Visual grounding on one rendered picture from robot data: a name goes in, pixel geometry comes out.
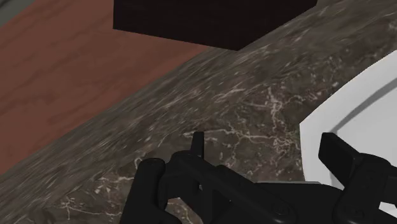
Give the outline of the white plate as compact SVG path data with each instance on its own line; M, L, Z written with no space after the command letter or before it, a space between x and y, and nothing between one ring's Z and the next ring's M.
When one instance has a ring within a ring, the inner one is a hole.
M323 132L397 167L397 50L347 82L300 123L305 180L342 189L318 158Z

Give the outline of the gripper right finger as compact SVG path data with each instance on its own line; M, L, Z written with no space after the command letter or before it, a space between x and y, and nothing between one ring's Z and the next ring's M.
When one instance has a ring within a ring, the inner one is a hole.
M397 224L379 209L382 202L397 207L397 167L358 152L332 132L322 133L318 157L344 187L333 207L334 224Z

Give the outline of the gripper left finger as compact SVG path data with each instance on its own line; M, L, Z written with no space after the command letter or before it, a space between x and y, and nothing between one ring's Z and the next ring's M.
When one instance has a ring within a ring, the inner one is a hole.
M258 224L245 197L251 181L224 165L204 160L204 133L195 132L189 150L175 152L169 162L143 160L134 176L120 224L182 224L165 209L180 198L202 224Z

